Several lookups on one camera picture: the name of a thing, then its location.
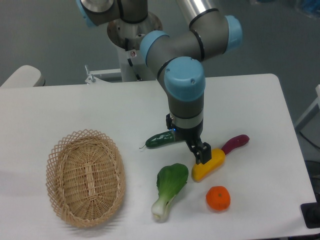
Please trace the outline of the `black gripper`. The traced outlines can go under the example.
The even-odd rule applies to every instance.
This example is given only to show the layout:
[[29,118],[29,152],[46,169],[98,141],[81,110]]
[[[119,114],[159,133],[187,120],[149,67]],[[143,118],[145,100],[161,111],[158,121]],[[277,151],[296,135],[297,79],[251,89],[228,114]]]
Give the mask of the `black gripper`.
[[212,159],[212,150],[210,144],[202,143],[201,140],[203,119],[202,113],[192,118],[180,118],[169,113],[165,121],[167,128],[173,131],[175,137],[186,142],[195,157],[195,162],[205,165]]

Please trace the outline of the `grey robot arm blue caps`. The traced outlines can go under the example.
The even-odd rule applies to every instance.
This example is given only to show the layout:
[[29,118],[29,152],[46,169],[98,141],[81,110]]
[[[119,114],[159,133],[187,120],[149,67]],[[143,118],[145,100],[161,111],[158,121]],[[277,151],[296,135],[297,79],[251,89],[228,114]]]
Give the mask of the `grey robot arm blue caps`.
[[206,164],[212,152],[201,140],[206,86],[202,62],[239,47],[243,31],[239,20],[221,14],[212,0],[177,4],[188,31],[170,37],[145,0],[77,1],[89,26],[107,24],[108,37],[117,47],[140,55],[145,68],[134,68],[133,79],[154,75],[168,99],[167,128],[186,142],[197,164]]

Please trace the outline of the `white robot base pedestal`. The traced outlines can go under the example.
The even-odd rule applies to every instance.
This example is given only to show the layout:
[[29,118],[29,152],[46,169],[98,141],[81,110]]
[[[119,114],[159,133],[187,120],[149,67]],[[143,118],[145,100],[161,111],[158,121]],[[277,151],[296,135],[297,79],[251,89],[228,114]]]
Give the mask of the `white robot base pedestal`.
[[122,19],[110,21],[107,25],[107,35],[117,50],[119,68],[105,70],[89,70],[85,66],[87,84],[102,82],[140,82],[156,79],[146,66],[140,51],[142,39],[148,33],[162,30],[160,19],[149,12],[146,19],[139,23],[127,23]]

